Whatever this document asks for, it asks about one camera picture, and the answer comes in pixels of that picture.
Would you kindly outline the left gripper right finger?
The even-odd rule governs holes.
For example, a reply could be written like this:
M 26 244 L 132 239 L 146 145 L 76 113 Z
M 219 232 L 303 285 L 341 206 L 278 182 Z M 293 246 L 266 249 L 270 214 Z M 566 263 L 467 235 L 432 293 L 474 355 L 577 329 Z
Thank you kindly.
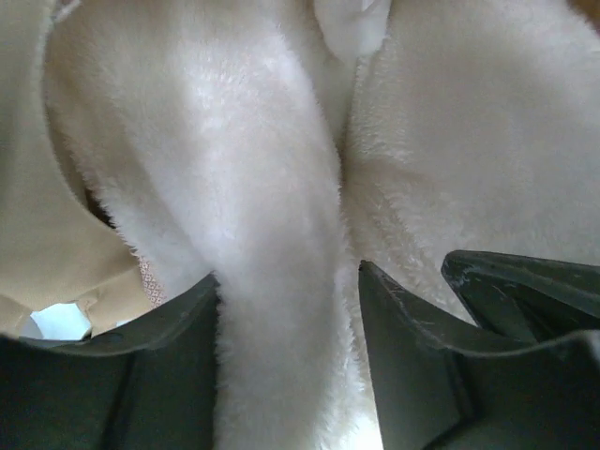
M 595 449 L 599 329 L 527 343 L 464 322 L 362 262 L 360 301 L 387 449 Z

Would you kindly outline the beige fabric pet tent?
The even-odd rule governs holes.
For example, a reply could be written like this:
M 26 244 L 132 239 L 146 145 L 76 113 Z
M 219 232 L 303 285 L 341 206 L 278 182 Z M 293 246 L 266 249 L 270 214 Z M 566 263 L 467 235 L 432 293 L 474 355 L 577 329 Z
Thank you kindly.
M 1 4 L 1 331 L 72 304 L 93 335 L 160 306 L 148 267 L 88 208 L 81 177 L 55 154 L 42 93 L 47 37 L 62 1 Z

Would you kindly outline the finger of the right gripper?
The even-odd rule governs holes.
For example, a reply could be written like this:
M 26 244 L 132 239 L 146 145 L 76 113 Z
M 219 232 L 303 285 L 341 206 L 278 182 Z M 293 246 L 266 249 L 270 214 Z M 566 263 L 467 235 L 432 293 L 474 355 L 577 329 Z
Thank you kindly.
M 599 329 L 599 268 L 493 252 L 455 250 L 442 276 L 475 323 L 541 343 Z

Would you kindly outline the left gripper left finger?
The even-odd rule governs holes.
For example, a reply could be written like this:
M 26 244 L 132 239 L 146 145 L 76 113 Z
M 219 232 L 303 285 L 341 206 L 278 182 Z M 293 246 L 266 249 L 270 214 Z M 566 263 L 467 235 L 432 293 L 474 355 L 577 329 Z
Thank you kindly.
M 217 284 L 83 341 L 1 340 L 5 449 L 209 449 Z

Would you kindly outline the white fluffy pillow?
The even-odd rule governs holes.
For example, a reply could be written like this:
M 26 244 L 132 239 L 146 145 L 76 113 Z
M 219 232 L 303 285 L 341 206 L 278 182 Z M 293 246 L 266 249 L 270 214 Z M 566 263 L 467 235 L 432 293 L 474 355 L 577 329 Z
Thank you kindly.
M 214 275 L 218 449 L 380 444 L 370 260 L 599 260 L 599 34 L 566 1 L 62 1 L 45 102 L 167 299 Z

